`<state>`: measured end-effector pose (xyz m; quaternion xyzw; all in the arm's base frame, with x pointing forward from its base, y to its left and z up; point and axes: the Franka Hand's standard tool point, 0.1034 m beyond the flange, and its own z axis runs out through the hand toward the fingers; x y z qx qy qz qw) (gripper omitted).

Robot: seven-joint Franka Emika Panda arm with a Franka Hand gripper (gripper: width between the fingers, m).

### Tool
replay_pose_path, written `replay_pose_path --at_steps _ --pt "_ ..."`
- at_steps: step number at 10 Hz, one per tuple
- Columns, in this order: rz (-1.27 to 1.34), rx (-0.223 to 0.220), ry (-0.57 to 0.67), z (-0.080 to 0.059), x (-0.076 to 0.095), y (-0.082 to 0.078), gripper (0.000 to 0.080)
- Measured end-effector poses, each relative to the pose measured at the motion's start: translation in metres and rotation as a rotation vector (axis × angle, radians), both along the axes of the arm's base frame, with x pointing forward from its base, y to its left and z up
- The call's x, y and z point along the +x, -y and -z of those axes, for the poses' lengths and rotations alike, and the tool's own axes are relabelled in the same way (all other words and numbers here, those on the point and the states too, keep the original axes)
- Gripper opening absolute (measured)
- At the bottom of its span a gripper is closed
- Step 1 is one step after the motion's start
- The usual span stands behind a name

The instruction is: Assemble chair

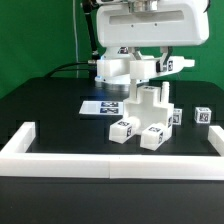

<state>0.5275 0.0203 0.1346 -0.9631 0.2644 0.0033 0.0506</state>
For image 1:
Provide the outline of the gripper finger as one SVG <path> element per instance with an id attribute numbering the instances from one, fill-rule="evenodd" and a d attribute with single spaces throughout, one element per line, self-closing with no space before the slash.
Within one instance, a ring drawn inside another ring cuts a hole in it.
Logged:
<path id="1" fill-rule="evenodd" d="M 171 56 L 173 48 L 171 46 L 161 47 L 160 52 L 162 54 L 159 60 L 160 71 L 164 72 L 167 69 L 167 62 Z"/>
<path id="2" fill-rule="evenodd" d="M 140 52 L 140 48 L 139 47 L 134 47 L 133 48 L 133 56 L 136 60 L 141 60 L 142 59 L 142 54 Z"/>

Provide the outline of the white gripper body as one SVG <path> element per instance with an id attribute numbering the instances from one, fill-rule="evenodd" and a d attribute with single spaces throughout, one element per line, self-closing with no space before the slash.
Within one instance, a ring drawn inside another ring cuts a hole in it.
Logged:
<path id="1" fill-rule="evenodd" d="M 209 37 L 209 0 L 96 0 L 103 47 L 203 44 Z"/>

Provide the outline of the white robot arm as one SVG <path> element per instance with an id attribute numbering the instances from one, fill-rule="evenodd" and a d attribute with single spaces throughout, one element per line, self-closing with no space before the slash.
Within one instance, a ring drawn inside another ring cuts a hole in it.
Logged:
<path id="1" fill-rule="evenodd" d="M 180 72 L 195 61 L 174 56 L 175 46 L 209 37 L 210 0 L 97 0 L 97 36 L 106 48 L 97 75 L 148 80 Z"/>

